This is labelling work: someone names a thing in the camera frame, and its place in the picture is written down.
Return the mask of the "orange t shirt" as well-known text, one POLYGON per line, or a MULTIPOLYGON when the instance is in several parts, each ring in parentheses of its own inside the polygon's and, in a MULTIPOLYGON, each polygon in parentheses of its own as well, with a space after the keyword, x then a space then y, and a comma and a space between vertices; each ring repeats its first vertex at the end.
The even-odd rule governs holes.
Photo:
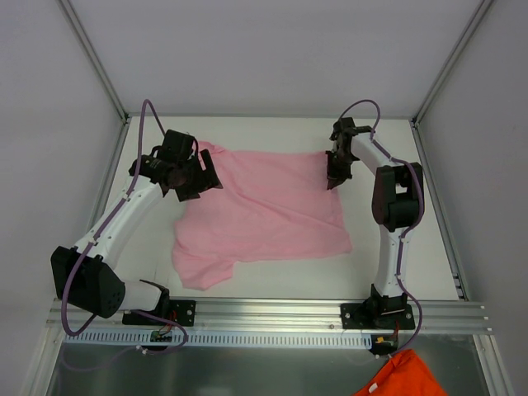
POLYGON ((433 396, 447 392, 414 350, 404 350, 390 357, 355 395, 433 396))

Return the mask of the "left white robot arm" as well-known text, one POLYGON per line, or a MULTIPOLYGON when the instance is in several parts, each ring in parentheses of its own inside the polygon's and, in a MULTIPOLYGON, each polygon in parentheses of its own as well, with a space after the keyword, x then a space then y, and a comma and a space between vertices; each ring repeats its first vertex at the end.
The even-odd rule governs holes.
POLYGON ((73 247, 57 247, 50 258, 61 320, 70 305, 93 317, 127 312, 127 323, 160 324, 170 314, 170 293, 148 280, 122 280, 119 257, 143 217, 169 192, 180 202, 200 198, 222 184, 207 148, 189 134, 168 130, 163 142, 132 162, 121 193, 73 247))

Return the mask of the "right aluminium frame post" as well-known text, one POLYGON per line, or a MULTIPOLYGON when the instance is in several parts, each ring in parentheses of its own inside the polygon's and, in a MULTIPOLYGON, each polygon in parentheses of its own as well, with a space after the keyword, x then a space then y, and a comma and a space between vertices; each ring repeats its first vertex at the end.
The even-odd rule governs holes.
POLYGON ((441 65, 441 69, 429 87, 425 98, 417 108, 415 115, 411 118, 413 125, 419 124, 431 108, 494 3, 494 0, 481 0, 478 2, 477 7, 471 13, 464 29, 461 31, 444 63, 441 65))

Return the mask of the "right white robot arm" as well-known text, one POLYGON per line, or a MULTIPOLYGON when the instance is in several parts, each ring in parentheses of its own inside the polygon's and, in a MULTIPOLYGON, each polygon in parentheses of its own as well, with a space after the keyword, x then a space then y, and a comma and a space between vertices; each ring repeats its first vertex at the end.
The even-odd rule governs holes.
POLYGON ((351 179, 353 163, 364 163, 375 177, 371 212, 380 231, 379 265, 370 296, 359 304, 341 305, 342 327, 413 330, 404 277, 408 245, 425 211, 422 166, 393 157, 371 127, 358 126, 351 117, 334 123, 330 140, 327 188, 351 179))

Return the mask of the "aluminium frame post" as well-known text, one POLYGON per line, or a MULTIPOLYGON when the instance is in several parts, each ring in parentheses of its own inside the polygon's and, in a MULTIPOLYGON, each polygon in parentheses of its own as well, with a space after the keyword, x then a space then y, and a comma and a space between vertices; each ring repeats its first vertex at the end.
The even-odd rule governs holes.
POLYGON ((70 30, 72 31, 76 41, 79 44, 82 52, 84 53, 88 63, 90 64, 92 71, 95 73, 98 82, 101 84, 103 91, 106 94, 113 110, 118 115, 120 121, 123 124, 127 123, 129 114, 122 103, 103 63, 98 56, 95 47, 73 5, 69 0, 56 0, 55 1, 59 10, 62 12, 65 21, 68 23, 70 30))
POLYGON ((481 0, 478 2, 477 7, 471 13, 464 29, 461 31, 444 63, 441 65, 441 69, 429 87, 425 98, 417 108, 415 115, 411 118, 413 125, 419 124, 431 108, 494 3, 494 0, 481 0))

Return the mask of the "aluminium mounting rail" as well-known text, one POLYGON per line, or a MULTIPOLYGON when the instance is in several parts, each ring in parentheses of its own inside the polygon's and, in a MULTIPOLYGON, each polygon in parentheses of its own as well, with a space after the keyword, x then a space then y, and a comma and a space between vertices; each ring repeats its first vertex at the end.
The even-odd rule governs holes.
MULTIPOLYGON (((340 332, 357 318, 339 299, 242 299, 193 297, 191 308, 177 315, 189 329, 203 331, 340 332)), ((482 303, 422 301, 410 316, 430 334, 490 334, 490 317, 482 303)))

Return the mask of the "left aluminium frame post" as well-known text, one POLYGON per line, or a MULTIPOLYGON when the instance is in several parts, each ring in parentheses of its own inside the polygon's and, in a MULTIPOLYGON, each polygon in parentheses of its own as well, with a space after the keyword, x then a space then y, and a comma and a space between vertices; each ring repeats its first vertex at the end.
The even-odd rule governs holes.
POLYGON ((68 23, 70 30, 72 31, 76 41, 79 44, 82 52, 84 53, 88 63, 90 64, 92 71, 95 73, 98 82, 101 84, 103 91, 106 94, 113 110, 118 115, 120 121, 123 124, 127 123, 129 114, 122 103, 103 63, 98 56, 95 47, 73 5, 69 0, 56 0, 55 1, 59 10, 62 12, 65 21, 68 23))

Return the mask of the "pink t shirt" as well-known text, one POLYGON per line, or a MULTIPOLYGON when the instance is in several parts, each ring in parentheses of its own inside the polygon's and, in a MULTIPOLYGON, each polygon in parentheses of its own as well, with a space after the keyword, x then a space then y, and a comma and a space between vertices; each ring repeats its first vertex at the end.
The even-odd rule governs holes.
POLYGON ((229 150, 206 141, 222 188, 186 204, 172 262, 183 287, 208 290, 238 263, 321 259, 351 252, 323 152, 229 150))

